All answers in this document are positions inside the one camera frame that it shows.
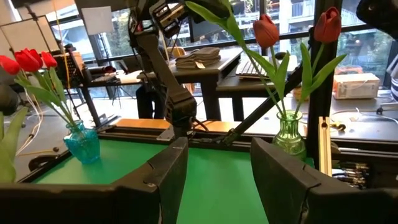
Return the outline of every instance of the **tulip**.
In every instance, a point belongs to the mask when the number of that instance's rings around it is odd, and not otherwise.
[[[271,18],[265,14],[261,15],[259,21],[253,23],[254,36],[262,48],[273,46],[279,40],[279,31]]]
[[[15,52],[15,59],[21,68],[27,72],[37,72],[40,69],[39,62],[25,49]]]
[[[58,65],[57,61],[52,57],[50,53],[42,52],[42,57],[44,64],[45,66],[47,66],[47,68],[55,68]]]
[[[21,67],[13,59],[0,55],[0,66],[10,75],[17,75]]]
[[[335,7],[329,8],[321,14],[313,36],[315,40],[324,44],[336,41],[341,33],[341,17]]]
[[[35,58],[36,61],[39,63],[40,68],[43,67],[43,61],[42,61],[42,59],[40,58],[39,53],[37,53],[37,51],[36,51],[35,49],[28,50],[28,51],[29,51],[30,55],[31,55],[33,58]]]

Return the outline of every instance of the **label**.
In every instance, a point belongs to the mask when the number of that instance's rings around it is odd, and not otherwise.
[[[197,65],[197,67],[200,68],[200,69],[206,68],[201,62],[195,62],[195,63]]]

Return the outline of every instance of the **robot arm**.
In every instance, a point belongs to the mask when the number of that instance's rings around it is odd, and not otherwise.
[[[192,0],[202,6],[213,9],[220,17],[229,15],[228,9],[220,4],[220,0]],[[170,3],[177,3],[169,8]],[[197,103],[194,97],[182,87],[173,76],[169,66],[164,61],[157,48],[159,30],[171,38],[180,30],[180,23],[187,16],[192,16],[195,22],[204,21],[199,15],[190,11],[185,1],[176,0],[136,0],[130,6],[135,15],[131,18],[136,22],[129,32],[131,47],[141,54],[144,68],[152,68],[158,81],[167,88],[166,120],[173,126],[175,138],[187,136],[192,131],[192,121],[197,113]],[[150,19],[154,26],[143,28],[142,21]]]

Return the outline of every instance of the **black cable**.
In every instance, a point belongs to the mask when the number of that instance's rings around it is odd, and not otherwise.
[[[198,119],[194,118],[193,119],[194,122],[196,122],[197,124],[193,126],[193,128],[195,129],[197,126],[201,126],[205,129],[205,131],[209,131],[209,129],[206,127],[205,124],[203,124],[201,121],[199,121]]]

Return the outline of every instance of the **folded cloth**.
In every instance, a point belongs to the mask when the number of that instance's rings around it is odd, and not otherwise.
[[[196,69],[198,64],[204,67],[213,65],[221,60],[220,49],[217,47],[204,47],[193,50],[190,54],[178,57],[175,60],[177,68]]]

